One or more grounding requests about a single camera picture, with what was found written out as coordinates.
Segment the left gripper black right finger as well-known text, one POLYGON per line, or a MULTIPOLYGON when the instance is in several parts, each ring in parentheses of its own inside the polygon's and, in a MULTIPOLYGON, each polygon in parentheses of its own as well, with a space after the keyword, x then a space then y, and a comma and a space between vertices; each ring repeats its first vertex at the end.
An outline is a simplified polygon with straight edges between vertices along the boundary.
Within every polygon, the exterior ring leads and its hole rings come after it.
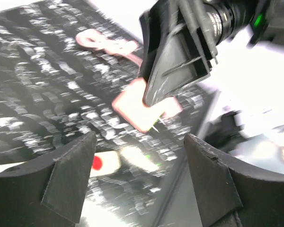
POLYGON ((284 227, 284 174, 232 157, 193 134, 184 146, 204 227, 284 227))

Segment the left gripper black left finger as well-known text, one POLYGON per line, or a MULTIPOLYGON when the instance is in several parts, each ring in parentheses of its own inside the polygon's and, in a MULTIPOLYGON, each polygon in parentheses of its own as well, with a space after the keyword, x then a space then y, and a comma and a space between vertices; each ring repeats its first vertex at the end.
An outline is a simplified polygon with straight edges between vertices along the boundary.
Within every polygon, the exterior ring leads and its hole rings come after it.
POLYGON ((80 221, 97 138, 89 132, 0 173, 0 227, 73 227, 80 221))

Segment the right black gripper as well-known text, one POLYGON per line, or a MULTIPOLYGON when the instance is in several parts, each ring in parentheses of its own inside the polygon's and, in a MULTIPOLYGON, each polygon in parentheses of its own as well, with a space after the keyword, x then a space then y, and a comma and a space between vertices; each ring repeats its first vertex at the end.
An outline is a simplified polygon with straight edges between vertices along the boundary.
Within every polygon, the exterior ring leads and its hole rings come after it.
POLYGON ((145 79, 153 106, 210 74, 216 45, 253 19, 257 0, 159 0, 140 16, 145 79))

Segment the beige red power strip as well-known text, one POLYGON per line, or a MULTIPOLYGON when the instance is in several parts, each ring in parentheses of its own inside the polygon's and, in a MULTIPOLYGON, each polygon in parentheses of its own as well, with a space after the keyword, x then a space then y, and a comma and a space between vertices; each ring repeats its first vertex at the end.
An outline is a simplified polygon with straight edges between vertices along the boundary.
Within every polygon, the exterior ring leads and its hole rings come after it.
MULTIPOLYGON (((0 173, 8 168, 18 166, 24 162, 0 165, 0 173)), ((94 155, 90 177, 111 175, 121 167, 119 155, 116 151, 98 152, 94 155)))

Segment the pink square plug adapter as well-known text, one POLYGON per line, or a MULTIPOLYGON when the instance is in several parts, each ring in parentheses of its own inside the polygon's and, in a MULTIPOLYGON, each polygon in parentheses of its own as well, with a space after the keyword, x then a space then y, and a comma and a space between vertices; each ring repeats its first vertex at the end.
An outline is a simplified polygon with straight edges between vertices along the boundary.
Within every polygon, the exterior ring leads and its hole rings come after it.
POLYGON ((175 97, 147 107, 142 101, 145 88, 144 79, 134 79, 112 102, 113 109, 142 133, 148 132, 161 116, 168 119, 183 110, 175 97))

